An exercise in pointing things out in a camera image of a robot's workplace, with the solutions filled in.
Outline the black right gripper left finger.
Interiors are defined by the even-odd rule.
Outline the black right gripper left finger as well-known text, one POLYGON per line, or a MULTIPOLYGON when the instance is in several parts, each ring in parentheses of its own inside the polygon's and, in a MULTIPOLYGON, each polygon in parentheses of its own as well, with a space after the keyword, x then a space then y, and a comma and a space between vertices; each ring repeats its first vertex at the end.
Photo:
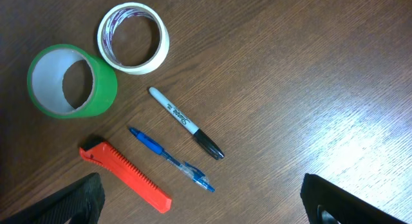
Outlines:
POLYGON ((2 223, 96 224, 104 202, 105 193, 100 175, 91 173, 4 219, 2 223))

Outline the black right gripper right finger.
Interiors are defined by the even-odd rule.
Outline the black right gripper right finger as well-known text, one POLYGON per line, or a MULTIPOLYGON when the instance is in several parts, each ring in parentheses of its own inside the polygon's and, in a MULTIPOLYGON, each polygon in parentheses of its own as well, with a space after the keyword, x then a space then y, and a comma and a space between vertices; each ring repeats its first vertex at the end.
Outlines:
POLYGON ((405 224, 316 174, 304 175, 300 197, 311 224, 405 224))

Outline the orange utility knife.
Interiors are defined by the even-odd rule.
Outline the orange utility knife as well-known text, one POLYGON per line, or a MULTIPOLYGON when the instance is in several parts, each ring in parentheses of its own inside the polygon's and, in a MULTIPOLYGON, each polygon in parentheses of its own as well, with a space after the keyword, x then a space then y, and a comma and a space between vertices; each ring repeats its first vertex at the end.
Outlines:
POLYGON ((101 136, 90 136, 80 145, 79 154, 85 161, 110 171, 158 212, 164 214, 171 209, 172 198, 101 136))

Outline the blue ballpoint pen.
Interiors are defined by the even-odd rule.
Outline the blue ballpoint pen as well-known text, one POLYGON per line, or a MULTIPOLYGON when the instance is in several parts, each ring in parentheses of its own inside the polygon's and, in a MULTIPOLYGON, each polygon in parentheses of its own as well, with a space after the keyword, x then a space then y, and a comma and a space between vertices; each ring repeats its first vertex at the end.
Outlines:
POLYGON ((203 189, 214 192, 215 188, 209 183, 209 179, 206 175, 201 172, 198 168, 189 164, 188 162, 180 162, 175 157, 170 155, 159 143, 155 142, 152 138, 147 136, 145 133, 139 131, 134 127, 128 127, 131 134, 143 143, 148 149, 152 150, 157 155, 165 158, 169 163, 174 165, 178 170, 180 170, 184 175, 190 178, 194 183, 202 187, 203 189))

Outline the green tape roll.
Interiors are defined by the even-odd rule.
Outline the green tape roll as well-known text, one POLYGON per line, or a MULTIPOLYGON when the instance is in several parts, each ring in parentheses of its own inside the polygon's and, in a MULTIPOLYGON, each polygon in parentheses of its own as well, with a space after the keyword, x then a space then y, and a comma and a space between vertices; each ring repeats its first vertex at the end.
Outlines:
POLYGON ((56 44, 39 52, 27 74, 28 94, 34 105, 53 118, 94 117, 107 111, 117 95, 118 82, 113 68, 102 59, 71 44, 56 44), (63 80, 68 69, 86 61, 92 76, 91 93, 74 108, 64 96, 63 80))

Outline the white masking tape roll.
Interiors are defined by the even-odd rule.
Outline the white masking tape roll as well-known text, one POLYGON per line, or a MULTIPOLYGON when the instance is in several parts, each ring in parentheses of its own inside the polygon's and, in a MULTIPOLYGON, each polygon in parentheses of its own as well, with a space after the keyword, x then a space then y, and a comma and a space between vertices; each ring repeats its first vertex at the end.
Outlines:
POLYGON ((116 5, 102 18, 97 31, 97 44, 103 59, 116 70, 130 75, 143 75, 157 69, 167 57, 170 41, 169 33, 160 16, 150 7, 142 3, 128 2, 116 5), (160 40, 153 56, 138 66, 125 66, 115 57, 112 41, 115 30, 130 17, 143 16, 157 25, 160 40))

